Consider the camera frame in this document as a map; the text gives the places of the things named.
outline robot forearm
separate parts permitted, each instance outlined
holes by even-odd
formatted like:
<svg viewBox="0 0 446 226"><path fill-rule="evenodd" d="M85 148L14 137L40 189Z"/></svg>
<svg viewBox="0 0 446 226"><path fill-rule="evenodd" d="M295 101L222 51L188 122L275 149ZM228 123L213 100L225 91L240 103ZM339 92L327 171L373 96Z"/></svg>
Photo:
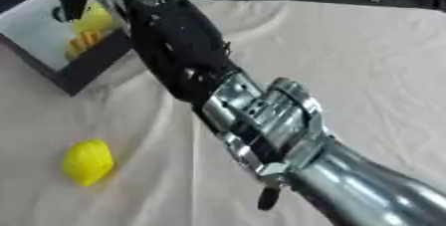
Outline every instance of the robot forearm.
<svg viewBox="0 0 446 226"><path fill-rule="evenodd" d="M301 85L266 90L228 58L229 44L188 0L99 0L121 20L154 75L265 183L259 208L291 187L335 225L443 225L445 196L369 162L330 135Z"/></svg>

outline white table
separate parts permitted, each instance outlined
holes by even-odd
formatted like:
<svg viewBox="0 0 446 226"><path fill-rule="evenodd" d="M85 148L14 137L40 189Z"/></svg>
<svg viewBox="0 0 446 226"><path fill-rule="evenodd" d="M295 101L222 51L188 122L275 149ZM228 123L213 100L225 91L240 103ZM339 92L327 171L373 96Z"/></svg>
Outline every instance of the white table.
<svg viewBox="0 0 446 226"><path fill-rule="evenodd" d="M306 2L195 1L261 84L305 84L328 126L375 161L446 189L446 16ZM0 225L331 225L262 186L128 57L75 98L0 45ZM77 140L108 141L118 168L94 187L60 173Z"/></svg>

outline white tablecloth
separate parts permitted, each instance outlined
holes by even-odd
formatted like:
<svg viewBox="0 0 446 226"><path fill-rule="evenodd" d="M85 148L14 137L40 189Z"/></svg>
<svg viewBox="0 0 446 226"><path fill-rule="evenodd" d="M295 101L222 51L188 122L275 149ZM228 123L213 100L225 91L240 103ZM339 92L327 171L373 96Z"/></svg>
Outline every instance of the white tablecloth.
<svg viewBox="0 0 446 226"><path fill-rule="evenodd" d="M446 16L305 2L195 1L261 84L286 77L320 100L327 125L367 157L446 189ZM331 225L262 186L136 57L69 98L0 45L0 225ZM79 187L64 150L103 138L110 177Z"/></svg>

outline yellow foam block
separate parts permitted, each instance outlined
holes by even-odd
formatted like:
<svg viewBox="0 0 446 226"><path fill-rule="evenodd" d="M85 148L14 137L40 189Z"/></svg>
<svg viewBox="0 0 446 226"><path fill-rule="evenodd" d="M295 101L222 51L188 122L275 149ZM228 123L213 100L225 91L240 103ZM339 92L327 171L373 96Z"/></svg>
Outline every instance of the yellow foam block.
<svg viewBox="0 0 446 226"><path fill-rule="evenodd" d="M112 154L101 139L81 141L67 151L62 169L81 186L101 180L113 168Z"/></svg>
<svg viewBox="0 0 446 226"><path fill-rule="evenodd" d="M112 15L95 0L89 2L82 18L72 23L72 30L74 32L88 30L102 32L114 27L116 27L116 22L112 18Z"/></svg>

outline yellow toy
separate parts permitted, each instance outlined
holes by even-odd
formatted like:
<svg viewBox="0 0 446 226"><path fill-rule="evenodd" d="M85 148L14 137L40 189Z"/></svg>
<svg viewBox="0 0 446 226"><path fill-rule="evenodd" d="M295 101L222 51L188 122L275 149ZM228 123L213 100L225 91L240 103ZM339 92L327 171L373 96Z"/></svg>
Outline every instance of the yellow toy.
<svg viewBox="0 0 446 226"><path fill-rule="evenodd" d="M113 168L109 147L101 139L78 142L68 150L62 170L81 186L101 180Z"/></svg>
<svg viewBox="0 0 446 226"><path fill-rule="evenodd" d="M67 60L75 60L80 54L97 44L107 31L115 27L116 22L112 15L100 3L91 0L82 18L71 24L76 37L67 45Z"/></svg>

